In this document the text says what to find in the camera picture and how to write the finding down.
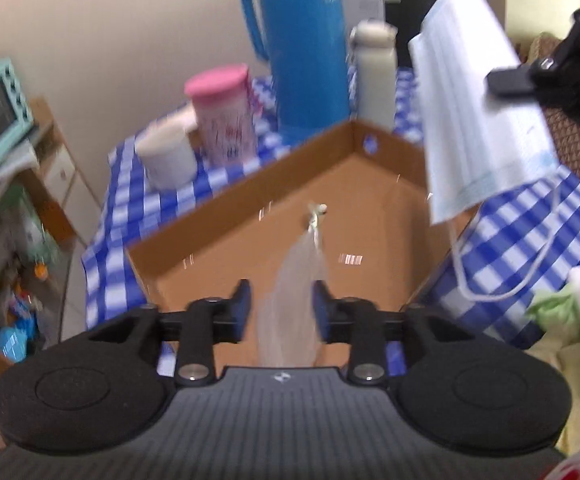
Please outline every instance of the metal screw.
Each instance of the metal screw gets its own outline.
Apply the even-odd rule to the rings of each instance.
[[[550,70],[553,66],[554,60],[551,57],[545,58],[539,65],[539,67],[541,67],[541,70]]]
[[[179,368],[179,377],[182,379],[187,379],[189,381],[200,381],[208,377],[210,370],[205,365],[199,363],[191,363],[189,365],[183,365]]]
[[[375,365],[373,363],[365,363],[355,366],[355,369],[352,371],[357,378],[364,381],[376,381],[385,375],[385,370],[379,365]]]

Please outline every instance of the black circular cover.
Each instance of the black circular cover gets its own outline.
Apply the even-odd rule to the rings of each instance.
[[[550,446],[570,413],[570,389],[549,365],[496,341],[439,345],[397,392],[421,433],[463,452],[502,455]]]
[[[66,343],[0,377],[0,430],[36,451],[102,449],[147,427],[166,397],[153,367],[120,345]]]

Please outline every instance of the white elastic strap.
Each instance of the white elastic strap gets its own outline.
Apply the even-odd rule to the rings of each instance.
[[[534,273],[541,265],[541,262],[544,260],[545,255],[550,250],[552,242],[554,241],[554,237],[557,234],[557,229],[559,223],[556,221],[556,214],[557,209],[559,208],[560,204],[560,196],[559,196],[559,183],[556,178],[550,179],[552,182],[552,208],[550,210],[550,214],[547,217],[547,221],[550,222],[548,232],[548,239],[545,241],[544,246],[541,248],[539,253],[537,254],[534,262],[528,269],[528,274],[526,277],[519,283],[515,288],[510,290],[509,292],[505,292],[503,294],[499,294],[498,296],[491,296],[488,294],[475,294],[473,291],[468,288],[467,280],[465,279],[465,269],[464,264],[461,260],[461,251],[459,247],[457,247],[457,238],[456,232],[454,230],[454,226],[452,222],[448,222],[448,230],[450,232],[450,244],[451,244],[451,252],[452,252],[452,264],[454,265],[454,272],[456,273],[456,282],[459,288],[459,292],[470,301],[502,301],[506,300],[507,298],[511,298],[515,294],[517,294],[522,288],[524,288],[529,282]]]

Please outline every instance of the pink canister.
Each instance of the pink canister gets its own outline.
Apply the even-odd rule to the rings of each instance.
[[[226,166],[257,155],[247,65],[221,66],[197,74],[186,82],[185,92],[195,107],[210,162]]]

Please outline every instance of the blue and white checkered tablecloth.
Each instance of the blue and white checkered tablecloth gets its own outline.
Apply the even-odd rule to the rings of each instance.
[[[290,151],[275,133],[270,80],[255,80],[253,90],[260,103],[255,122],[259,156],[242,166],[210,168],[198,155],[200,169],[194,182],[176,191],[158,193],[150,190],[144,167],[134,151],[135,141],[142,132],[129,137],[110,153],[111,179],[101,222],[83,255],[89,328],[145,302],[124,254],[126,244],[145,237],[215,192]],[[396,133],[420,144],[422,131],[414,98],[416,80],[410,70],[399,70],[396,92]],[[533,293],[540,289],[560,289],[569,269],[580,264],[580,180],[564,166],[560,167],[559,178],[559,229],[545,261],[524,290],[499,303],[471,303],[458,291],[448,258],[433,276],[421,301],[441,306],[472,330],[518,346],[534,342],[540,331],[524,318]],[[549,186],[538,182],[482,205],[460,240],[468,285],[473,291],[498,294],[510,290],[523,278],[548,232],[548,192]]]

